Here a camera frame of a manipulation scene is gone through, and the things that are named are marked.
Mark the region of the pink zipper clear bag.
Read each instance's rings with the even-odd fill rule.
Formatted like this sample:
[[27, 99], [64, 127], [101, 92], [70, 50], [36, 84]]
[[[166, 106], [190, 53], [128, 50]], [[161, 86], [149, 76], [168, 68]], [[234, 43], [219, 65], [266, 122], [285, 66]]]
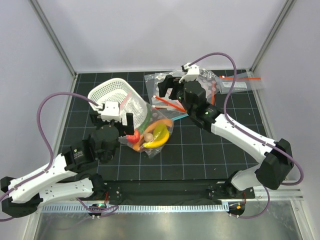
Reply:
[[120, 143], [150, 158], [159, 154], [172, 135], [174, 121], [132, 91], [120, 103], [120, 116], [127, 113], [133, 114], [134, 133], [120, 137]]

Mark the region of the beige toy egg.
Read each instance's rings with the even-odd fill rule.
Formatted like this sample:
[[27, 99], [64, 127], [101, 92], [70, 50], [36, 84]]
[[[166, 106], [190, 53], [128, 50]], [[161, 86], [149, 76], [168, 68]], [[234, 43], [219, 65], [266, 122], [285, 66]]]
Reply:
[[145, 133], [143, 137], [144, 141], [147, 143], [152, 142], [154, 140], [154, 136], [152, 133]]

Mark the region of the yellow toy lemon slice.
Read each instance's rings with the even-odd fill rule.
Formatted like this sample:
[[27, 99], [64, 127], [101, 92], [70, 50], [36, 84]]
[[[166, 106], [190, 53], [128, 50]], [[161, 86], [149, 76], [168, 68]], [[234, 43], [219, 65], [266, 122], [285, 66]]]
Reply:
[[163, 123], [158, 124], [152, 132], [153, 140], [158, 141], [166, 135], [168, 129], [167, 126]]

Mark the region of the red toy strawberry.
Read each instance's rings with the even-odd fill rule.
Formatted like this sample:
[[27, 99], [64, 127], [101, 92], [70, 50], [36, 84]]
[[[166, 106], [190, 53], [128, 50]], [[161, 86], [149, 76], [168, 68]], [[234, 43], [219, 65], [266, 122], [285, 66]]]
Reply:
[[136, 144], [140, 140], [140, 132], [135, 129], [133, 135], [126, 135], [126, 140], [129, 143]]

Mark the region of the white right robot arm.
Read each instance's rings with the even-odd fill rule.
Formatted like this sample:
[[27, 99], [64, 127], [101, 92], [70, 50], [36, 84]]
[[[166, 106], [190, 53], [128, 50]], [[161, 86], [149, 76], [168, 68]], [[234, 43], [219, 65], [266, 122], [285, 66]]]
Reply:
[[288, 141], [283, 138], [275, 141], [238, 123], [225, 109], [207, 101], [206, 91], [196, 79], [185, 81], [167, 75], [157, 86], [161, 98], [171, 90], [169, 99], [179, 101], [196, 126], [235, 144], [258, 163], [246, 170], [235, 171], [222, 186], [224, 194], [237, 198], [252, 187], [277, 190], [283, 184], [295, 166]]

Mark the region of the green toy chili pepper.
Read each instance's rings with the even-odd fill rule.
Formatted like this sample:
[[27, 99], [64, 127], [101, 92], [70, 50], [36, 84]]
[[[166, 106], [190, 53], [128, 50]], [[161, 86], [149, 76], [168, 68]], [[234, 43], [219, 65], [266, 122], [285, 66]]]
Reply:
[[142, 124], [137, 128], [140, 134], [142, 134], [146, 128], [148, 127], [149, 122], [152, 118], [152, 107], [150, 105], [147, 106], [147, 115], [145, 119], [143, 120]]

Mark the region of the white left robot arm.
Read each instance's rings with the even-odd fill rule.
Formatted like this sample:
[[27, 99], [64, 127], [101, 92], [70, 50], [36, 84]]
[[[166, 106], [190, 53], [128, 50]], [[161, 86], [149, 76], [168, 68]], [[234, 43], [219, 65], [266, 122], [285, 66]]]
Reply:
[[102, 121], [96, 114], [92, 120], [96, 129], [85, 139], [66, 147], [48, 165], [19, 178], [3, 177], [0, 189], [7, 194], [1, 197], [1, 210], [11, 218], [35, 213], [47, 204], [82, 198], [101, 200], [107, 186], [101, 175], [90, 175], [99, 163], [108, 163], [120, 147], [119, 137], [134, 133], [133, 114], [126, 114], [126, 122]]

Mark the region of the orange maroon toy steak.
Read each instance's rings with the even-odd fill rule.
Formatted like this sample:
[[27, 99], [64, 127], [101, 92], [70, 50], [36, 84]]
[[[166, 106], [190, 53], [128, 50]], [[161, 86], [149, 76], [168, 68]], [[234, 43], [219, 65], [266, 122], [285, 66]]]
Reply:
[[131, 147], [136, 152], [161, 148], [170, 138], [174, 122], [163, 118], [149, 124], [143, 131], [138, 132], [137, 140], [131, 143]]

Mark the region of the yellow toy banana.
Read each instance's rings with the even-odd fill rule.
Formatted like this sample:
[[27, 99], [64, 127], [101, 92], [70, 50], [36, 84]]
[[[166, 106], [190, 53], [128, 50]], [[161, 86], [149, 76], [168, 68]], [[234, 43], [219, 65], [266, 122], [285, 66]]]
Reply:
[[151, 142], [145, 142], [143, 143], [143, 147], [146, 149], [154, 149], [161, 147], [169, 140], [170, 134], [166, 132], [162, 137], [158, 137], [156, 140]]

